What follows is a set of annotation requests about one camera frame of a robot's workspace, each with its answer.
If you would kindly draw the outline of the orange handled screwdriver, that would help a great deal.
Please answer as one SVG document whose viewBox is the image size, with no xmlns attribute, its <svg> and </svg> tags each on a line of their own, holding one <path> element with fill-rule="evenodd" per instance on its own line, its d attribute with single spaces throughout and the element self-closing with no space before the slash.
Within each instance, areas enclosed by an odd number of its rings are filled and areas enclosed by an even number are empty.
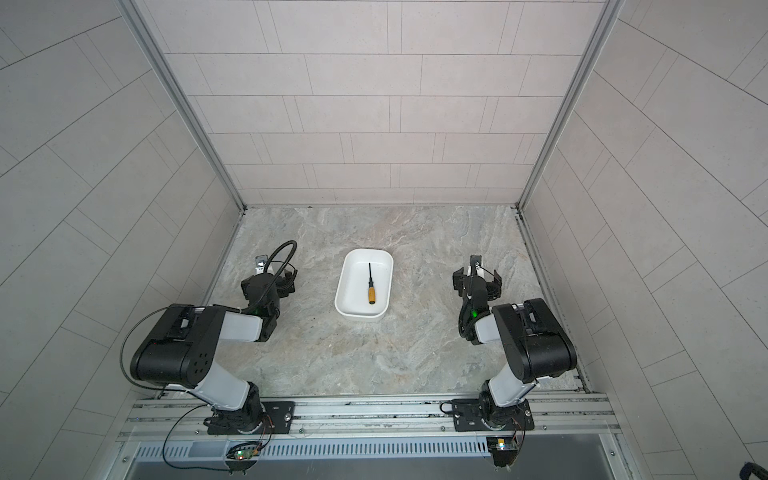
<svg viewBox="0 0 768 480">
<path fill-rule="evenodd" d="M 375 282 L 372 275 L 372 264 L 368 263 L 368 303 L 374 305 L 376 303 L 376 290 Z"/>
</svg>

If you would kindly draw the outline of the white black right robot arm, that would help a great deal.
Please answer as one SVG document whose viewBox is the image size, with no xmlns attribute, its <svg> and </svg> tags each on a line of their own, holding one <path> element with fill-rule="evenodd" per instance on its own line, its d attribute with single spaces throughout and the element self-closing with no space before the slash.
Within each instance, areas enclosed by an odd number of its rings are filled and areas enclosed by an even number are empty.
<svg viewBox="0 0 768 480">
<path fill-rule="evenodd" d="M 462 298 L 458 314 L 459 335 L 474 345 L 498 342 L 505 364 L 485 381 L 470 411 L 454 415 L 487 430 L 531 430 L 533 422 L 526 395 L 540 380 L 555 378 L 577 366 L 575 347 L 565 330 L 541 298 L 518 304 L 489 303 L 500 298 L 502 278 L 482 266 L 482 257 L 472 255 L 469 265 L 452 274 L 453 289 Z"/>
</svg>

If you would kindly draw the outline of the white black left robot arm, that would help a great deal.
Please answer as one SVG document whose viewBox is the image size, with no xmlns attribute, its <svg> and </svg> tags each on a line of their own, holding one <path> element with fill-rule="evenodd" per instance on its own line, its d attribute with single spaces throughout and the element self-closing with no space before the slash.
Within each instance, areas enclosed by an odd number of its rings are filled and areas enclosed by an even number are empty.
<svg viewBox="0 0 768 480">
<path fill-rule="evenodd" d="M 289 260 L 261 255 L 255 273 L 241 281 L 246 308 L 170 305 L 131 358 L 130 378 L 204 401 L 212 410 L 204 420 L 210 435 L 275 432 L 258 387 L 222 367 L 215 355 L 223 343 L 268 341 L 280 300 L 295 292 L 297 273 Z"/>
</svg>

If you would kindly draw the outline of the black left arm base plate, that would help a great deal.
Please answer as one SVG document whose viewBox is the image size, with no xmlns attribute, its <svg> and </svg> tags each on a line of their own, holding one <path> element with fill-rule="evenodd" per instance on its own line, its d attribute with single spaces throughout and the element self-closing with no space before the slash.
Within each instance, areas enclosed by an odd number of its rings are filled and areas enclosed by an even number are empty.
<svg viewBox="0 0 768 480">
<path fill-rule="evenodd" d="M 235 419 L 234 412 L 213 411 L 203 421 L 209 435 L 288 434 L 296 404 L 293 401 L 266 401 L 254 419 Z"/>
</svg>

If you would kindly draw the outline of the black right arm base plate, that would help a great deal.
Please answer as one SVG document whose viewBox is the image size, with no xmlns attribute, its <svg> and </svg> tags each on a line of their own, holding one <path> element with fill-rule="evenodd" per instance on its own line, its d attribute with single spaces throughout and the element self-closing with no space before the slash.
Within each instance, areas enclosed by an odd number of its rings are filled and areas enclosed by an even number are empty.
<svg viewBox="0 0 768 480">
<path fill-rule="evenodd" d="M 453 399 L 448 415 L 457 432 L 531 431 L 535 424 L 527 400 L 520 404 L 498 407 L 490 397 Z"/>
</svg>

